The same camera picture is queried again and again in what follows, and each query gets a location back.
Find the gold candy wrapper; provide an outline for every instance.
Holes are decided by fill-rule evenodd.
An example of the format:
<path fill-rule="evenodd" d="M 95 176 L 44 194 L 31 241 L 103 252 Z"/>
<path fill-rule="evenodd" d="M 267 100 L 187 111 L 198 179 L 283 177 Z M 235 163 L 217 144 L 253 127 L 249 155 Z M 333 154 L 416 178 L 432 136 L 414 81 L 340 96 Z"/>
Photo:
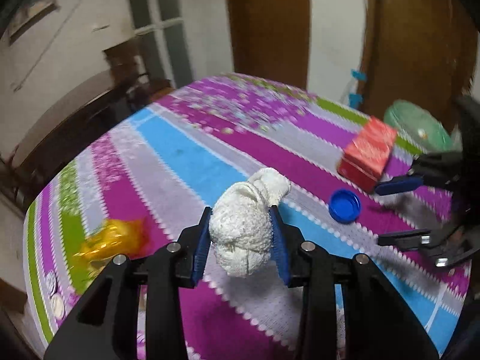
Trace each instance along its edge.
<path fill-rule="evenodd" d="M 143 220 L 106 219 L 100 230 L 88 237 L 74 256 L 87 265 L 89 276 L 94 279 L 117 254 L 138 257 L 146 242 Z"/>

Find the green stripe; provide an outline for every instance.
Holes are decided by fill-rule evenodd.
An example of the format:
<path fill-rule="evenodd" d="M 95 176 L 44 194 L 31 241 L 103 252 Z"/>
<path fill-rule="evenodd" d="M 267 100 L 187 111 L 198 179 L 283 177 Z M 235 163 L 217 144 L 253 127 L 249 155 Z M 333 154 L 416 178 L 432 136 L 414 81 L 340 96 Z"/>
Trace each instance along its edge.
<path fill-rule="evenodd" d="M 30 274 L 30 283 L 32 284 L 33 300 L 35 303 L 35 309 L 37 310 L 38 319 L 40 320 L 40 326 L 42 327 L 43 335 L 47 342 L 50 342 L 53 338 L 53 333 L 50 330 L 49 320 L 45 311 L 45 305 L 43 304 L 42 295 L 40 294 L 40 284 L 37 273 L 37 263 L 35 262 L 35 205 L 34 201 L 28 208 L 28 227 L 27 227 L 27 255 L 28 255 L 28 271 Z"/>
<path fill-rule="evenodd" d="M 318 97 L 318 96 L 316 96 L 314 99 L 312 99 L 311 97 L 309 97 L 307 95 L 306 92 L 303 92 L 301 90 L 292 91 L 289 88 L 285 88 L 285 87 L 280 86 L 280 85 L 272 84 L 272 83 L 267 82 L 266 80 L 260 79 L 260 78 L 240 77 L 240 76 L 237 76 L 235 74 L 226 74 L 226 76 L 228 76 L 230 79 L 235 80 L 235 81 L 244 80 L 244 81 L 248 81 L 250 83 L 253 83 L 255 85 L 261 86 L 263 88 L 267 88 L 267 89 L 270 89 L 270 90 L 273 90 L 273 91 L 276 91 L 276 92 L 285 93 L 286 95 L 289 95 L 289 96 L 293 96 L 293 97 L 296 97 L 296 98 L 301 98 L 301 99 L 308 100 L 308 101 L 315 101 L 316 104 L 320 108 L 325 109 L 326 111 L 332 112 L 333 114 L 337 114 L 341 117 L 344 117 L 345 119 L 350 120 L 351 122 L 357 123 L 361 126 L 363 126 L 369 120 L 369 117 L 367 115 L 360 115 L 357 112 L 354 112 L 354 111 L 351 111 L 347 108 L 344 108 L 341 105 L 339 105 L 335 102 L 332 102 L 330 100 L 323 99 L 323 98 Z M 395 144 L 398 147 L 401 147 L 402 149 L 409 152 L 411 155 L 422 153 L 421 149 L 419 149 L 417 146 L 410 143 L 405 138 L 400 137 L 399 135 L 397 136 Z"/>
<path fill-rule="evenodd" d="M 76 180 L 77 171 L 75 162 L 72 161 L 59 173 L 58 210 L 60 232 L 71 283 L 78 294 L 83 294 L 87 288 L 89 278 L 87 268 L 74 257 L 80 251 L 82 242 L 85 241 Z"/>
<path fill-rule="evenodd" d="M 350 120 L 354 123 L 357 123 L 361 126 L 363 126 L 369 120 L 368 116 L 359 115 L 356 112 L 351 111 L 349 109 L 346 109 L 346 108 L 342 107 L 341 105 L 335 104 L 334 102 L 331 102 L 330 100 L 327 100 L 327 99 L 322 99 L 320 97 L 317 97 L 317 105 L 320 108 L 325 109 L 326 111 L 330 111 L 334 114 L 337 114 L 341 117 L 344 117 L 345 119 L 348 119 L 348 120 Z M 408 151 L 412 155 L 422 153 L 422 150 L 420 150 L 415 145 L 411 144 L 405 138 L 400 137 L 399 135 L 397 135 L 397 139 L 395 140 L 395 144 L 398 147 L 401 147 L 402 149 Z"/>

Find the table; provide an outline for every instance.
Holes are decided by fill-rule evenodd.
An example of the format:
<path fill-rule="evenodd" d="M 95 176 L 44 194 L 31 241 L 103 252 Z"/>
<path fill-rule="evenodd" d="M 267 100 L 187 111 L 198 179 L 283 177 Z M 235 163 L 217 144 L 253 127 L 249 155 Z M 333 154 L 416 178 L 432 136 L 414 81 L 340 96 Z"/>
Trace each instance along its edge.
<path fill-rule="evenodd" d="M 145 255 L 185 227 L 203 208 L 261 167 L 292 182 L 280 204 L 287 223 L 332 254 L 367 253 L 382 269 L 443 353 L 469 285 L 470 262 L 436 270 L 417 252 L 375 244 L 378 234 L 438 226 L 450 195 L 420 187 L 414 193 L 369 196 L 341 178 L 342 148 L 366 115 L 287 85 L 230 74 L 196 81 L 120 123 L 66 166 L 30 206 L 25 220 L 25 277 L 44 344 L 62 319 L 52 312 L 45 276 L 54 271 L 67 312 L 88 286 L 73 254 L 104 218 L 143 218 Z M 405 173 L 420 150 L 398 137 L 385 177 Z M 359 195 L 362 212 L 340 225 L 328 214 L 332 192 Z M 185 338 L 192 359 L 291 359 L 302 290 L 287 289 L 273 265 L 246 279 L 228 278 L 211 253 L 195 290 L 181 290 Z M 338 347 L 345 345 L 337 293 Z M 138 357 L 145 357 L 145 313 L 139 313 Z"/>

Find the round table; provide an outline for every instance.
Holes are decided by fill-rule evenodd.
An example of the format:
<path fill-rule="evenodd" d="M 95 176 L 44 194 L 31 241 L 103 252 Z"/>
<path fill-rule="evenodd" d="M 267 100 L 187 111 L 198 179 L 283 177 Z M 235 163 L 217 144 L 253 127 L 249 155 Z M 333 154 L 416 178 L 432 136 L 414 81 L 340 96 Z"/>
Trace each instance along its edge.
<path fill-rule="evenodd" d="M 440 353 L 457 323 L 469 285 L 470 262 L 438 271 L 417 252 L 379 247 L 378 234 L 437 227 L 450 196 L 420 187 L 414 193 L 370 196 L 335 170 L 342 148 L 366 123 L 360 112 L 284 84 L 230 74 L 196 81 L 137 112 L 92 143 L 47 185 L 25 220 L 25 277 L 34 319 L 45 345 L 89 285 L 73 255 L 105 218 L 143 219 L 145 255 L 198 223 L 231 184 L 261 167 L 292 182 L 280 204 L 284 220 L 331 254 L 367 253 L 404 297 Z M 404 174 L 421 152 L 398 137 L 385 177 Z M 357 193 L 357 222 L 328 214 L 339 188 Z M 246 279 L 229 278 L 210 254 L 195 290 L 181 290 L 182 318 L 193 359 L 291 359 L 302 290 L 282 285 L 274 266 Z M 338 347 L 345 345 L 337 294 Z M 139 313 L 138 357 L 145 357 L 145 313 Z"/>

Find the white towel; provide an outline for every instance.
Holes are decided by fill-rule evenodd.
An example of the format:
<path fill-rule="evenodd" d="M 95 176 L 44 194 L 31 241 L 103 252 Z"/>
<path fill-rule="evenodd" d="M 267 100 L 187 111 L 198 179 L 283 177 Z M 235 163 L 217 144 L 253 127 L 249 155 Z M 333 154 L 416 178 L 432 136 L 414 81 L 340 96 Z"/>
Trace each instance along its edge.
<path fill-rule="evenodd" d="M 209 230 L 217 263 L 227 274 L 245 277 L 268 262 L 272 246 L 268 210 L 289 192 L 286 177 L 273 168 L 263 168 L 220 196 Z"/>

